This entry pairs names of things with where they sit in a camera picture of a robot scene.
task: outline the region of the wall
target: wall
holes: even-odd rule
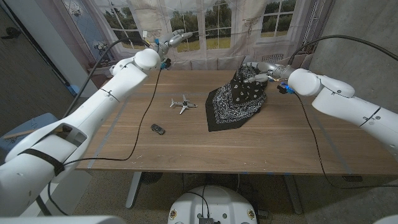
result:
[[[52,0],[36,0],[36,3],[47,16],[55,30],[60,34],[80,65],[85,70],[89,69],[89,63],[95,63],[95,59],[63,3]]]
[[[16,27],[0,8],[0,36],[7,27]],[[58,119],[72,102],[72,94],[47,65],[24,35],[16,39],[0,39],[0,136],[44,113]],[[0,146],[8,145],[3,141]]]
[[[34,0],[7,0],[6,2],[68,82],[71,85],[82,86],[87,77],[86,71],[37,3]],[[94,83],[90,81],[82,96],[91,96],[97,90]]]
[[[350,35],[398,54],[398,1],[336,0],[323,36]],[[319,43],[310,70],[352,85],[356,96],[398,113],[398,62],[367,45]]]

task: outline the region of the black bandana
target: black bandana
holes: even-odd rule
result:
[[[267,82],[243,82],[258,72],[252,67],[241,66],[229,83],[209,93],[206,100],[209,131],[240,128],[251,116],[260,112],[266,99],[264,89]]]

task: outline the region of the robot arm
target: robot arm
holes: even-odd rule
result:
[[[354,88],[342,81],[299,68],[265,62],[249,62],[265,72],[245,82],[288,79],[287,84],[302,96],[317,97],[312,106],[330,116],[353,123],[391,148],[398,146],[398,114],[355,97]]]
[[[75,169],[78,162],[62,164],[81,159],[115,107],[144,83],[150,71],[160,69],[169,47],[191,36],[191,32],[177,30],[161,38],[153,50],[119,61],[110,69],[114,77],[75,112],[17,144],[0,166],[0,217],[20,215],[50,181],[59,182]],[[58,128],[68,132],[57,135],[54,130]]]

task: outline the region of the small black object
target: small black object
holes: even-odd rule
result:
[[[161,128],[159,125],[157,124],[153,124],[150,128],[152,128],[153,131],[156,131],[157,133],[159,133],[160,135],[164,134],[166,131]]]
[[[343,176],[344,180],[347,182],[362,182],[361,176]]]
[[[276,88],[279,90],[279,93],[281,93],[281,94],[286,94],[287,93],[286,88],[284,88],[284,87],[282,87],[280,85],[278,85]]]
[[[171,59],[168,58],[168,59],[166,59],[165,63],[166,63],[166,68],[169,68],[172,64],[172,61],[171,61]]]
[[[13,27],[7,27],[6,32],[8,36],[1,37],[3,40],[17,38],[21,34],[19,30]]]

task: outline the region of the table leg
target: table leg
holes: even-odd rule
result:
[[[297,190],[296,182],[293,175],[284,175],[287,191],[289,192],[290,201],[292,202],[294,213],[302,214],[303,208],[301,206],[299,191]]]
[[[136,195],[138,193],[139,180],[141,179],[142,172],[134,172],[131,180],[129,194],[127,196],[126,208],[130,209],[134,205]]]

